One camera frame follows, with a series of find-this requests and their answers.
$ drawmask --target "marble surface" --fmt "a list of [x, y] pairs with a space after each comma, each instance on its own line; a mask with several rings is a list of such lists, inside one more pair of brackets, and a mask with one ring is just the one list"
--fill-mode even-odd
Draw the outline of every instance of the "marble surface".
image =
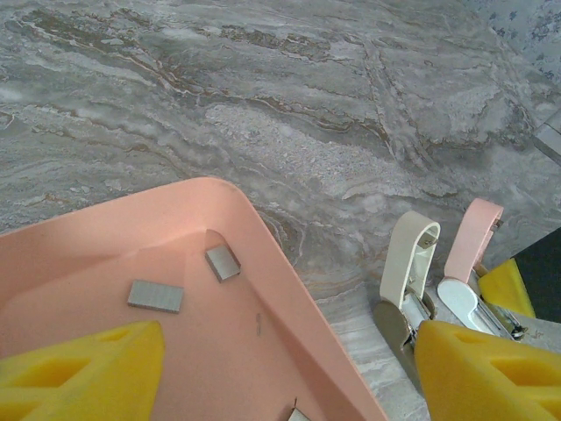
[[506, 208], [489, 267], [561, 225], [532, 135], [561, 93], [460, 2], [4, 0], [0, 28], [1, 230], [234, 182], [390, 419], [429, 419], [370, 312], [397, 218], [441, 223], [431, 283], [476, 196]]
[[561, 0], [463, 0], [553, 82], [561, 83]]

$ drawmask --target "pink tray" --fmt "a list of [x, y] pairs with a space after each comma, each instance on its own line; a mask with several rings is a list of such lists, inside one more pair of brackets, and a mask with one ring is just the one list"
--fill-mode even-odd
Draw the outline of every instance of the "pink tray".
[[[204, 258], [227, 243], [241, 275]], [[184, 288], [179, 314], [127, 305], [144, 279]], [[159, 320], [153, 419], [384, 420], [336, 335], [244, 194], [199, 178], [0, 236], [0, 356]]]

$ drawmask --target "yellow object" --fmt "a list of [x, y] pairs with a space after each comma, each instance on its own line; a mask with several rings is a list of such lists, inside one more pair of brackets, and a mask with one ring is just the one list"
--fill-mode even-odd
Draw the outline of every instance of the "yellow object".
[[561, 354], [430, 320], [415, 364], [432, 421], [561, 420]]
[[0, 420], [148, 420], [163, 355], [141, 322], [0, 360]]
[[514, 259], [509, 259], [479, 278], [479, 289], [488, 303], [535, 318], [524, 280]]

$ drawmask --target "yellow foam block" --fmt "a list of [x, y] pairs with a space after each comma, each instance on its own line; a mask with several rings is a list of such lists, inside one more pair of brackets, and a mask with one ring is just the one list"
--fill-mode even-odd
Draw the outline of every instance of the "yellow foam block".
[[0, 420], [148, 420], [163, 355], [141, 322], [0, 360]]
[[415, 364], [432, 421], [561, 419], [561, 354], [431, 320]]
[[528, 292], [524, 286], [516, 261], [509, 259], [479, 278], [481, 295], [491, 304], [535, 318]]

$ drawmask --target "stapler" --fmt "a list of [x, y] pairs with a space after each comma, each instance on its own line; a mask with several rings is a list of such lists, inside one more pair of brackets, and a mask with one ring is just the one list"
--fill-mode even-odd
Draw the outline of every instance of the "stapler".
[[419, 325], [437, 314], [424, 286], [439, 235], [440, 224], [415, 211], [397, 221], [380, 284], [381, 301], [373, 308], [374, 323], [421, 395], [413, 352]]
[[480, 298], [478, 272], [484, 274], [483, 254], [502, 225], [503, 208], [476, 198], [467, 208], [438, 284], [440, 299], [470, 329], [519, 340], [525, 329], [508, 310]]

